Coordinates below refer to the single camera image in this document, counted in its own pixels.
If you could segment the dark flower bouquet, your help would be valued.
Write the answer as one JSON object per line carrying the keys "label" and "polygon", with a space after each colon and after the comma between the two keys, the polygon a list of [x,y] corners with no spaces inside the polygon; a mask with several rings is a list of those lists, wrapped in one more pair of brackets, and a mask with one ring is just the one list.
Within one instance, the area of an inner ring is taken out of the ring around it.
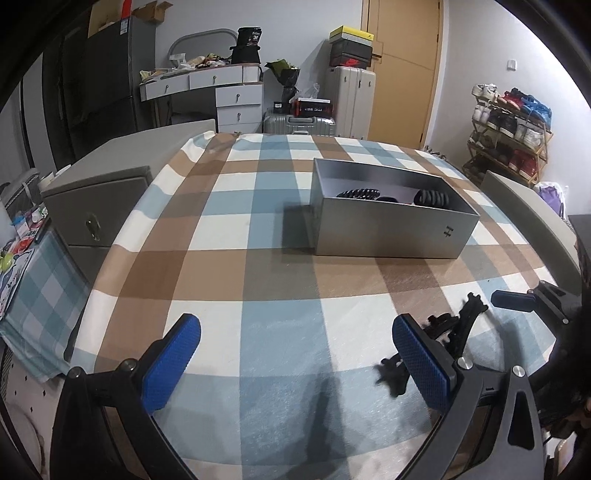
{"label": "dark flower bouquet", "polygon": [[297,80],[300,77],[301,70],[290,64],[290,62],[287,62],[286,59],[267,62],[266,68],[270,69],[274,78],[276,78],[277,82],[283,88],[281,101],[283,103],[290,103],[291,99],[297,94]]}

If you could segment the wooden door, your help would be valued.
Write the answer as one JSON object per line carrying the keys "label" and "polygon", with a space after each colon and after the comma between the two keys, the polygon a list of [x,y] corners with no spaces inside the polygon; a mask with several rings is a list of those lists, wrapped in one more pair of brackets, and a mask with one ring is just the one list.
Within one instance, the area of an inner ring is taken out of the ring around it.
{"label": "wooden door", "polygon": [[431,119],[441,60],[444,3],[363,2],[362,28],[374,35],[377,76],[369,138],[421,147]]}

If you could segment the grey cardboard box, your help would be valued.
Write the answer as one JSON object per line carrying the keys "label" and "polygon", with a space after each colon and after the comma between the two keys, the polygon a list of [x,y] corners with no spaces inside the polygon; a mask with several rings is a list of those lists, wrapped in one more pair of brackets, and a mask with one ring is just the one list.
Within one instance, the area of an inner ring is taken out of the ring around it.
{"label": "grey cardboard box", "polygon": [[[449,208],[415,205],[422,189],[446,192]],[[439,176],[345,160],[315,159],[310,203],[315,253],[324,256],[455,259],[480,220]]]}

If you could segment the yellow lid shoe box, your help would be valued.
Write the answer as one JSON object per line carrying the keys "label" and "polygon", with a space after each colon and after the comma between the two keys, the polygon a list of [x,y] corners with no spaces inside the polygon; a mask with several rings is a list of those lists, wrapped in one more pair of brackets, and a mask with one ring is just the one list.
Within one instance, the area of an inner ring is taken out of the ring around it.
{"label": "yellow lid shoe box", "polygon": [[353,41],[367,46],[372,46],[375,36],[367,31],[356,29],[349,26],[339,26],[329,33],[329,42],[335,43],[341,40]]}

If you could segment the black refrigerator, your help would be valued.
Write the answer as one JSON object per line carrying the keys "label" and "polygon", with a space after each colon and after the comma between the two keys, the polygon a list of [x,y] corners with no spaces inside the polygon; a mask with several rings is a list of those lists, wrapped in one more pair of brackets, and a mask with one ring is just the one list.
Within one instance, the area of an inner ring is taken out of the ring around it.
{"label": "black refrigerator", "polygon": [[140,72],[155,66],[156,26],[131,16],[88,34],[89,10],[42,55],[45,125],[57,168],[107,141],[154,127]]}

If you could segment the silver aluminium suitcase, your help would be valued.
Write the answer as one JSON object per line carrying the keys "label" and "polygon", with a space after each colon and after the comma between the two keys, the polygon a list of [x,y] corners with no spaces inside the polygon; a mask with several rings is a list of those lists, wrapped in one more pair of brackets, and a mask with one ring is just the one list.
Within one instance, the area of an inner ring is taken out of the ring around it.
{"label": "silver aluminium suitcase", "polygon": [[305,118],[287,114],[267,113],[263,118],[263,133],[335,137],[335,121],[331,118]]}

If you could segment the arched grey mirror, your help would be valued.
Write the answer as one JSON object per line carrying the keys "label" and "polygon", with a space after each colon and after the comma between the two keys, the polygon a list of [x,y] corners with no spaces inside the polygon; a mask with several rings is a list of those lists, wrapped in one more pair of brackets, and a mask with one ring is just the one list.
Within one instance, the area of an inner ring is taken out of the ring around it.
{"label": "arched grey mirror", "polygon": [[164,56],[166,66],[173,65],[170,60],[171,55],[183,53],[186,60],[208,54],[228,58],[231,55],[230,48],[235,47],[237,39],[238,33],[225,28],[184,35],[175,40],[169,47]]}

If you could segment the open cardboard box on fridge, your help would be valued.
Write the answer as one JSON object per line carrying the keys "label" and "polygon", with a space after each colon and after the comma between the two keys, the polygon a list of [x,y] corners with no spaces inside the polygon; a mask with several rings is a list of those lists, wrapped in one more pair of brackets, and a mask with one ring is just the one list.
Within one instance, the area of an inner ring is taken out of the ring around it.
{"label": "open cardboard box on fridge", "polygon": [[132,15],[143,21],[152,24],[161,24],[164,22],[166,11],[173,4],[168,1],[151,1],[142,7],[137,7],[132,11]]}

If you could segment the black hair claw clip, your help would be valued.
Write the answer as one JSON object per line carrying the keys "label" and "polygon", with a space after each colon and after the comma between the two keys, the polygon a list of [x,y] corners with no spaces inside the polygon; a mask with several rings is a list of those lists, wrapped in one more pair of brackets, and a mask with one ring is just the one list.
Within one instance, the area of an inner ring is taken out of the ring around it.
{"label": "black hair claw clip", "polygon": [[377,384],[385,383],[393,398],[406,394],[410,373],[399,353],[390,358],[383,358],[376,369],[379,373]]}
{"label": "black hair claw clip", "polygon": [[480,295],[470,292],[457,315],[431,315],[423,330],[431,339],[439,341],[454,359],[458,359],[464,354],[475,321],[488,309],[489,306],[483,303]]}

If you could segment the white dresser desk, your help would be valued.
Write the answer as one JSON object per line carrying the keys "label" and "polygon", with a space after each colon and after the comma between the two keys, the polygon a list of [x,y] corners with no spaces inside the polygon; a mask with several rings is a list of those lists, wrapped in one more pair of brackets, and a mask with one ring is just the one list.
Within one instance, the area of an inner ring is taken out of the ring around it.
{"label": "white dresser desk", "polygon": [[139,86],[157,123],[211,119],[217,132],[257,133],[263,123],[263,72],[235,64],[164,74]]}

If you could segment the black scrunchie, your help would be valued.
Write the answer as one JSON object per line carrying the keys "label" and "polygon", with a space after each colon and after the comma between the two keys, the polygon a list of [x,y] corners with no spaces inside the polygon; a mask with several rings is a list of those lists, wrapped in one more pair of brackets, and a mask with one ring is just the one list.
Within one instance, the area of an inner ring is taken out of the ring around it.
{"label": "black scrunchie", "polygon": [[413,203],[418,206],[448,209],[450,198],[446,192],[422,189],[416,193]]}

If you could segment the grey left nightstand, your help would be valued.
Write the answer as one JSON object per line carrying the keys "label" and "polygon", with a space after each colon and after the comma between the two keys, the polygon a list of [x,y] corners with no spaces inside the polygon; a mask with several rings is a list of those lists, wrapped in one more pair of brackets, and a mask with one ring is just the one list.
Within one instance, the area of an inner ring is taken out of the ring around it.
{"label": "grey left nightstand", "polygon": [[55,229],[89,283],[163,166],[188,139],[214,128],[212,119],[201,120],[111,139],[42,190]]}

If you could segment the black bag on desk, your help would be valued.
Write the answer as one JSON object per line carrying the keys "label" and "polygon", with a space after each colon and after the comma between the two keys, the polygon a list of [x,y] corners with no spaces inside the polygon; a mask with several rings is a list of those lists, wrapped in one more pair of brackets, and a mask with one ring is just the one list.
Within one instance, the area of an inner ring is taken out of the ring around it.
{"label": "black bag on desk", "polygon": [[235,46],[231,47],[231,63],[259,64],[259,39],[263,30],[260,27],[240,27]]}

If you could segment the black red flat box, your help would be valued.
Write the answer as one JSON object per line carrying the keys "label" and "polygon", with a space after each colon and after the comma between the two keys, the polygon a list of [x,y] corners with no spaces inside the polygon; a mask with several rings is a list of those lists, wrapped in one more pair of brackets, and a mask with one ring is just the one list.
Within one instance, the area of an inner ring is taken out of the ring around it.
{"label": "black red flat box", "polygon": [[332,118],[332,101],[320,98],[298,97],[290,102],[276,101],[273,113],[289,114],[298,118]]}

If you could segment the purple bag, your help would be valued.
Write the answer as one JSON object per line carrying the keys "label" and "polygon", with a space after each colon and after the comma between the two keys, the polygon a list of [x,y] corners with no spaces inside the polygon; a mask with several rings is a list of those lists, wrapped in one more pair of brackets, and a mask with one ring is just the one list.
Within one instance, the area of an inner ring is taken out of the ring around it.
{"label": "purple bag", "polygon": [[557,182],[539,182],[534,186],[534,190],[564,222],[567,222],[566,195]]}

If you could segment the black clip in box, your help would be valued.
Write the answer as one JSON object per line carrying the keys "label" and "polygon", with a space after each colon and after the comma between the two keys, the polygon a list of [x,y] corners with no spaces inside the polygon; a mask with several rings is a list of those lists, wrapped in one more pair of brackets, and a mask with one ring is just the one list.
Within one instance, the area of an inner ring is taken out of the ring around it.
{"label": "black clip in box", "polygon": [[394,197],[390,197],[390,196],[380,196],[376,199],[376,201],[388,202],[388,203],[400,203],[398,201],[398,199],[396,199]]}

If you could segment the black red shoe box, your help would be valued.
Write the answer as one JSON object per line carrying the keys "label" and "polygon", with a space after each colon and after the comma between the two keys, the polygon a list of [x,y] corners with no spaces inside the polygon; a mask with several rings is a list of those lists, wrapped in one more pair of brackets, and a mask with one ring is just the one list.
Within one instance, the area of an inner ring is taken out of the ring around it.
{"label": "black red shoe box", "polygon": [[332,43],[329,66],[368,69],[372,62],[373,47],[353,40]]}

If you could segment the beige upright suitcase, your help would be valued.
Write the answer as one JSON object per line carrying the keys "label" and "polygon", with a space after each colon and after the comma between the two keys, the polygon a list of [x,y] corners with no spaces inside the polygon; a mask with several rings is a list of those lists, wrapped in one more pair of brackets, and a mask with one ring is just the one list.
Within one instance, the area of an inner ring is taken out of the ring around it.
{"label": "beige upright suitcase", "polygon": [[369,70],[329,67],[322,94],[332,102],[336,136],[367,140],[376,80],[376,73]]}

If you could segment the checkered bed sheet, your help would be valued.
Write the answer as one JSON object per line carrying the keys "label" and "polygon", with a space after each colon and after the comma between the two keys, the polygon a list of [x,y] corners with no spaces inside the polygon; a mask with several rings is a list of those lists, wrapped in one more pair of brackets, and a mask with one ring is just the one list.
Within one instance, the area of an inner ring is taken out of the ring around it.
{"label": "checkered bed sheet", "polygon": [[[311,247],[315,159],[429,172],[479,214],[453,260],[322,257]],[[180,315],[200,345],[155,415],[201,479],[393,479],[432,417],[393,397],[378,364],[392,324],[458,311],[469,294],[526,291],[550,273],[459,171],[391,144],[205,133],[181,141],[131,211],[90,294],[72,361],[108,371]]]}

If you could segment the wooden shoe rack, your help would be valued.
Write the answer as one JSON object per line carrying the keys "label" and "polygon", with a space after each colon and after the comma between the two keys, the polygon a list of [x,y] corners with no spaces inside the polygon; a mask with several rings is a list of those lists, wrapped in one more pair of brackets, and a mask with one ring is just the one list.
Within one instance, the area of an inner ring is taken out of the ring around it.
{"label": "wooden shoe rack", "polygon": [[552,110],[517,88],[501,92],[494,84],[476,84],[472,96],[470,159],[463,172],[478,185],[492,172],[534,187],[548,164]]}

